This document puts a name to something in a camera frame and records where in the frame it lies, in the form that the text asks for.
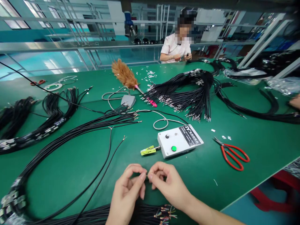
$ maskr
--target gray cable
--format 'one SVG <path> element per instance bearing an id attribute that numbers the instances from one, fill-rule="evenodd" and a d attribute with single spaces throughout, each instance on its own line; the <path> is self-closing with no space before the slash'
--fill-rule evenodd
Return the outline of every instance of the gray cable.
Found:
<path id="1" fill-rule="evenodd" d="M 118 99 L 122 99 L 122 98 L 121 98 L 121 97 L 120 97 L 120 98 L 111 98 L 111 96 L 113 96 L 114 94 L 119 94 L 119 93 L 127 93 L 128 95 L 130 95 L 130 90 L 129 90 L 128 87 L 123 86 L 122 88 L 120 88 L 119 90 L 117 90 L 117 91 L 115 91 L 115 92 L 106 92 L 106 93 L 104 93 L 104 94 L 102 95 L 102 99 L 103 99 L 103 100 L 106 100 L 106 101 L 108 102 L 108 104 L 109 104 L 109 106 L 111 107 L 112 110 L 114 110 L 114 108 L 112 107 L 112 105 L 110 104 L 109 101 L 110 101 L 110 100 L 118 100 Z M 162 116 L 162 118 L 163 118 L 163 119 L 159 119 L 159 120 L 157 120 L 157 121 L 154 122 L 153 128 L 156 129 L 156 130 L 163 130 L 163 129 L 165 129 L 165 128 L 169 125 L 169 121 L 173 121 L 173 122 L 177 122 L 177 123 L 186 125 L 185 123 L 182 123 L 182 122 L 180 122 L 180 121 L 178 121 L 178 120 L 167 119 L 164 115 L 160 114 L 159 112 L 156 112 L 155 110 L 147 110 L 147 109 L 143 109 L 143 110 L 137 110 L 137 111 L 135 111 L 135 112 L 129 112 L 129 113 L 150 112 L 150 111 L 159 114 L 159 115 Z M 167 124 L 166 124 L 164 127 L 162 127 L 162 128 L 157 128 L 157 127 L 155 127 L 155 124 L 156 124 L 157 122 L 159 122 L 159 121 L 166 121 Z"/>

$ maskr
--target white shirt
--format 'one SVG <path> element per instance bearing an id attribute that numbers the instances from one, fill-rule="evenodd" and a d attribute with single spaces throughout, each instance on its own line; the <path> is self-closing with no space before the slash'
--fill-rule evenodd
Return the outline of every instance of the white shirt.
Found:
<path id="1" fill-rule="evenodd" d="M 190 43 L 185 38 L 183 41 L 179 41 L 179 38 L 175 36 L 175 34 L 171 34 L 167 36 L 165 42 L 163 44 L 162 50 L 160 53 L 167 54 L 169 56 L 180 54 L 180 56 L 187 55 L 188 53 L 191 54 Z M 170 59 L 168 61 L 162 62 L 163 63 L 174 63 L 175 59 Z"/>

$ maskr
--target scissors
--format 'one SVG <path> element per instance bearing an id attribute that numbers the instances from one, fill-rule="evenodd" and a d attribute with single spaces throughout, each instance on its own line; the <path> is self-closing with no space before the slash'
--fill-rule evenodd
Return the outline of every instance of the scissors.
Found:
<path id="1" fill-rule="evenodd" d="M 33 81 L 32 83 L 30 83 L 31 86 L 35 86 L 35 84 L 38 84 L 38 85 L 41 85 L 43 83 L 45 83 L 46 81 L 45 80 L 40 80 L 38 83 Z"/>
<path id="2" fill-rule="evenodd" d="M 240 160 L 244 161 L 244 162 L 250 162 L 250 158 L 249 156 L 240 148 L 234 146 L 234 145 L 228 145 L 228 144 L 224 144 L 221 141 L 219 141 L 216 137 L 214 139 L 216 142 L 219 143 L 219 145 L 221 145 L 221 149 L 222 149 L 222 153 L 224 156 L 224 159 L 226 160 L 226 162 L 234 169 L 238 170 L 238 171 L 243 171 L 244 167 L 243 165 L 237 160 L 237 158 L 235 158 L 229 151 L 225 150 L 225 149 L 229 149 L 233 154 L 235 154 Z M 241 157 L 239 154 L 237 154 L 232 148 L 235 148 L 236 150 L 239 150 L 246 159 L 244 159 L 243 157 Z M 240 168 L 234 166 L 227 158 L 226 153 L 240 166 Z"/>

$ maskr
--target factory floor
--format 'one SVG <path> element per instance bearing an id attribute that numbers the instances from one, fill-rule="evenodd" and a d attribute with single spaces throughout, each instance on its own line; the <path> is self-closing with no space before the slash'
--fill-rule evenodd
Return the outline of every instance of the factory floor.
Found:
<path id="1" fill-rule="evenodd" d="M 237 52 L 237 48 L 234 46 L 232 49 L 228 49 L 228 52 Z M 84 58 L 87 66 L 92 70 L 92 63 L 84 51 L 80 51 Z M 144 48 L 144 49 L 115 49 L 115 50 L 101 50 L 98 51 L 101 62 L 99 61 L 97 55 L 93 53 L 97 65 L 100 69 L 110 69 L 110 65 L 113 60 L 121 58 L 125 63 L 132 63 L 130 66 L 141 65 L 135 64 L 137 62 L 146 62 L 145 65 L 149 65 L 156 62 L 151 62 L 158 60 L 160 49 L 157 48 Z M 48 53 L 22 53 L 22 54 L 12 54 L 13 57 L 22 67 L 27 71 L 30 70 L 46 70 L 50 71 L 39 71 L 39 72 L 24 72 L 22 67 L 17 63 L 12 61 L 12 59 L 7 56 L 1 56 L 0 61 L 5 63 L 16 70 L 20 70 L 25 76 L 40 76 L 47 74 L 60 74 L 60 73 L 71 73 L 86 71 L 83 61 L 80 59 L 77 52 L 48 52 Z M 21 77 L 19 74 L 11 74 L 10 69 L 0 65 L 0 81 L 13 80 Z M 285 198 L 285 193 L 283 191 L 276 190 L 272 185 L 266 181 L 260 185 L 260 188 L 274 201 L 283 201 Z M 255 225 L 289 225 L 294 224 L 294 216 L 287 213 L 280 212 L 263 212 L 259 210 L 254 205 L 254 200 L 251 194 L 246 194 L 235 203 L 223 210 L 223 213 L 230 215 L 245 224 L 255 224 Z"/>

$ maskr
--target yellow clip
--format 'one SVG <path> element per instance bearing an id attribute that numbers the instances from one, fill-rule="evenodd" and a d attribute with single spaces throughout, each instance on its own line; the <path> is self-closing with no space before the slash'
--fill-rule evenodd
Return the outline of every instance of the yellow clip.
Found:
<path id="1" fill-rule="evenodd" d="M 146 149 L 143 149 L 143 150 L 141 151 L 141 155 L 143 156 L 143 155 L 155 153 L 155 152 L 156 152 L 156 149 L 153 149 L 153 148 L 154 148 L 154 145 L 152 145 L 152 146 L 150 146 L 150 147 L 148 147 L 148 148 L 146 148 Z"/>
<path id="2" fill-rule="evenodd" d="M 141 151 L 141 155 L 147 155 L 147 154 L 151 154 L 151 153 L 155 153 L 156 149 L 149 149 L 146 151 Z"/>

